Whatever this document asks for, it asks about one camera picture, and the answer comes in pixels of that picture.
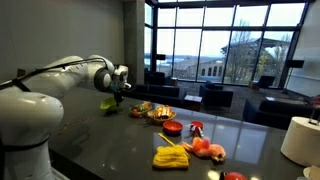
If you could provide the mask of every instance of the red cup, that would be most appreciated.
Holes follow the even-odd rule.
[[[195,128],[194,130],[193,130],[193,133],[200,133],[199,132],[199,128],[201,129],[201,130],[203,130],[203,124],[202,124],[202,122],[200,122],[200,121],[192,121],[191,122],[191,126],[190,126],[190,131],[192,131],[192,129],[193,128]]]

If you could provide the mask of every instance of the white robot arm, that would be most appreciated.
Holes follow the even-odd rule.
[[[80,82],[104,92],[130,89],[127,77],[126,66],[102,56],[69,56],[0,84],[0,179],[53,180],[47,140],[63,118],[57,98]]]

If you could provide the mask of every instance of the red object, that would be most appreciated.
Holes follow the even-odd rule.
[[[224,180],[247,180],[247,178],[238,172],[230,172],[224,176]]]
[[[166,121],[163,123],[164,132],[167,135],[180,135],[183,125],[177,121]]]
[[[203,141],[202,141],[202,148],[204,148],[204,149],[208,149],[209,147],[210,147],[210,141],[208,140],[208,139],[204,139]]]
[[[203,124],[200,121],[192,121],[191,122],[191,126],[190,126],[190,130],[192,129],[193,126],[196,126],[196,128],[193,131],[193,133],[198,133],[199,134],[199,129],[198,128],[201,128],[201,130],[203,130]]]

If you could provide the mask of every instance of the gray wall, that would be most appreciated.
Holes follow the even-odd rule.
[[[128,81],[144,82],[144,1],[123,3],[125,62],[129,67]]]
[[[294,60],[305,60],[293,69],[288,89],[306,96],[320,94],[320,1],[311,5],[302,27]]]
[[[124,63],[118,0],[0,0],[0,82],[69,55]]]

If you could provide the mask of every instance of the coffee table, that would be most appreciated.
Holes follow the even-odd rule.
[[[111,96],[73,88],[61,99],[64,118],[51,133],[48,144],[53,167],[70,179],[211,180],[222,171],[237,171],[248,179],[259,180],[295,180],[303,176],[304,167],[280,151],[286,131],[176,107],[172,108],[177,113],[174,120],[184,127],[200,120],[204,137],[221,144],[227,159],[223,164],[214,164],[191,155],[187,170],[155,170],[152,160],[156,148],[168,145],[157,135],[162,126],[146,127],[147,118],[128,116],[131,104],[143,102],[137,99],[125,97],[120,104],[122,110],[105,114],[99,109],[100,102]],[[87,118],[58,134],[65,123]],[[183,128],[181,136],[167,137],[175,144],[192,140],[189,128]]]
[[[200,111],[202,97],[187,95],[184,98],[184,108],[192,111]]]
[[[289,103],[289,104],[307,105],[306,102],[293,100],[293,99],[274,98],[274,97],[266,97],[266,99],[268,101],[277,101],[277,102],[283,102],[283,103]]]

